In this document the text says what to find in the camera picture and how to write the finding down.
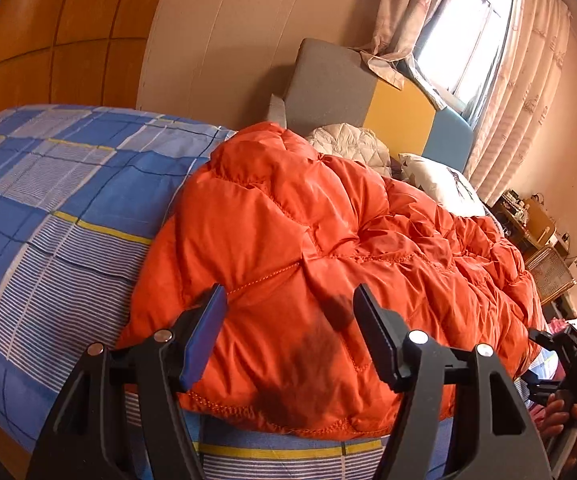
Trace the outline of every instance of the headboard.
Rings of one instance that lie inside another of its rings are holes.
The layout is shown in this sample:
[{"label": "headboard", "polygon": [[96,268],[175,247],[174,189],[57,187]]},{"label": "headboard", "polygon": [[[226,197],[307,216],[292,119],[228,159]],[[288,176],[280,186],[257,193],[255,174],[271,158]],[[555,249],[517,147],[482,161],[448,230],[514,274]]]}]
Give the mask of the headboard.
[{"label": "headboard", "polygon": [[473,143],[473,131],[450,107],[436,111],[414,83],[398,90],[366,69],[359,53],[326,41],[302,42],[285,105],[296,134],[348,123],[373,130],[391,156],[415,153],[458,171]]}]

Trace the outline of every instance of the blue plaid bedsheet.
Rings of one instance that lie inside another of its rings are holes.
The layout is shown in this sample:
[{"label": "blue plaid bedsheet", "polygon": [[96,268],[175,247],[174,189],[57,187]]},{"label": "blue plaid bedsheet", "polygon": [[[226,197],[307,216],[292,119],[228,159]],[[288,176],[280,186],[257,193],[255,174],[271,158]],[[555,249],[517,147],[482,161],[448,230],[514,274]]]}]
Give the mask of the blue plaid bedsheet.
[{"label": "blue plaid bedsheet", "polygon": [[[86,346],[117,340],[177,190],[233,134],[117,108],[0,112],[0,426],[28,451]],[[148,478],[137,396],[127,394],[126,408],[138,473]],[[384,444],[239,431],[184,415],[209,479],[253,478],[252,467],[268,479],[371,478]],[[441,457],[434,461],[438,470]]]}]

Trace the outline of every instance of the orange puffer blanket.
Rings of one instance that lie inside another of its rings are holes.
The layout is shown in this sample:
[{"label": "orange puffer blanket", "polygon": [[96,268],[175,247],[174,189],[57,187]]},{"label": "orange puffer blanket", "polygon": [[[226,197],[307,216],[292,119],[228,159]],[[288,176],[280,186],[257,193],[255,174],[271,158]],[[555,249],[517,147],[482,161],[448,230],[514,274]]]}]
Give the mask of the orange puffer blanket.
[{"label": "orange puffer blanket", "polygon": [[[512,376],[539,351],[527,327],[545,327],[533,279],[491,219],[454,217],[272,123],[239,132],[188,179],[119,346],[169,326],[216,282],[228,315],[180,401],[249,430],[336,440],[390,431],[400,400],[353,317],[360,283],[444,345],[492,345]],[[447,387],[443,418],[452,398]]]}]

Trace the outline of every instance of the metal screw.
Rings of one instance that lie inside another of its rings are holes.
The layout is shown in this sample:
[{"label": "metal screw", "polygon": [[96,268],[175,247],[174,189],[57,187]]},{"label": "metal screw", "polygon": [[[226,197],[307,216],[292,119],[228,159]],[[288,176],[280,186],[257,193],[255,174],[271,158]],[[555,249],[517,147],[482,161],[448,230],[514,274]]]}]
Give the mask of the metal screw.
[{"label": "metal screw", "polygon": [[427,336],[425,332],[422,332],[422,330],[412,330],[409,332],[409,339],[416,345],[423,345],[429,340],[429,336]]},{"label": "metal screw", "polygon": [[158,343],[166,343],[170,341],[172,338],[172,333],[170,330],[166,330],[163,328],[162,330],[158,330],[153,334],[153,339],[155,339]]},{"label": "metal screw", "polygon": [[477,353],[484,357],[491,357],[493,355],[493,349],[486,343],[480,343],[475,347]]},{"label": "metal screw", "polygon": [[100,355],[102,352],[104,352],[104,345],[102,343],[93,343],[86,349],[86,353],[91,356]]}]

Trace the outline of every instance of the patterned curtain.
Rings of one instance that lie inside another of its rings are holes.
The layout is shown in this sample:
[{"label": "patterned curtain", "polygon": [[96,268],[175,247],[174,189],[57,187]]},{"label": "patterned curtain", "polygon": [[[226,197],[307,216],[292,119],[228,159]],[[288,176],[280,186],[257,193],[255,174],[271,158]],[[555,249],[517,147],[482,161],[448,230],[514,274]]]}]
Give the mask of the patterned curtain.
[{"label": "patterned curtain", "polygon": [[483,202],[506,190],[555,97],[569,36],[562,0],[513,0],[509,33],[465,175]]},{"label": "patterned curtain", "polygon": [[402,89],[405,79],[393,69],[392,62],[411,56],[422,28],[442,2],[381,0],[373,40],[367,52],[362,53],[369,68],[396,88]]}]

